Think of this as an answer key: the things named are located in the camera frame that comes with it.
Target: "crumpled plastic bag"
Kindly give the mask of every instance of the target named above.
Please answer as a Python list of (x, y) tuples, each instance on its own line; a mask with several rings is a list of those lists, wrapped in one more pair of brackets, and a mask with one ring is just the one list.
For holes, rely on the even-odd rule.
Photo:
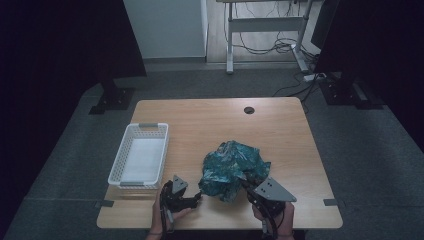
[(203, 194), (231, 203), (241, 188), (239, 177), (262, 182), (268, 177), (270, 166), (270, 162), (262, 160), (258, 148), (228, 141), (206, 155), (199, 188)]

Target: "metal frame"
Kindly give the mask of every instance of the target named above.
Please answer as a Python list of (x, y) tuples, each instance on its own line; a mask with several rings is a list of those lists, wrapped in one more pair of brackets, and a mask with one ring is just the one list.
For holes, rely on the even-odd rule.
[(312, 8), (312, 1), (308, 0), (308, 5), (303, 17), (282, 17), (282, 18), (233, 18), (233, 3), (228, 2), (228, 45), (227, 45), (227, 73), (234, 72), (233, 56), (233, 33), (235, 32), (277, 32), (277, 31), (299, 31), (296, 44), (292, 44), (293, 54), (302, 72), (308, 72), (305, 63), (305, 56), (302, 53), (302, 41), (308, 24), (309, 14)]

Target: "black curtain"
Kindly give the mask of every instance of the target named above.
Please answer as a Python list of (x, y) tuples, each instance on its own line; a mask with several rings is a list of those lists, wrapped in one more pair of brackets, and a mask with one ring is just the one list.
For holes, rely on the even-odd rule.
[(0, 31), (1, 238), (82, 94), (146, 72), (122, 0), (1, 1)]

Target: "metal bracket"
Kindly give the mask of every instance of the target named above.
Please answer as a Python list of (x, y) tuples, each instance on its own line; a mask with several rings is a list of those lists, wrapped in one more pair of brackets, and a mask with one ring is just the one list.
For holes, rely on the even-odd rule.
[(188, 186), (188, 183), (179, 178), (177, 175), (174, 175), (174, 179), (172, 181), (172, 193), (175, 194)]
[(265, 179), (265, 181), (255, 188), (255, 192), (267, 200), (283, 202), (297, 201), (297, 199), (289, 191), (287, 191), (272, 177)]

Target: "white basket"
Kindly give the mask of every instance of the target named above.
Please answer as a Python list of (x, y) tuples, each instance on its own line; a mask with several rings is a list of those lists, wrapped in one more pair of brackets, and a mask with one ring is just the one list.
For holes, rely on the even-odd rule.
[(168, 139), (166, 123), (129, 124), (116, 154), (109, 184), (121, 189), (158, 189)]

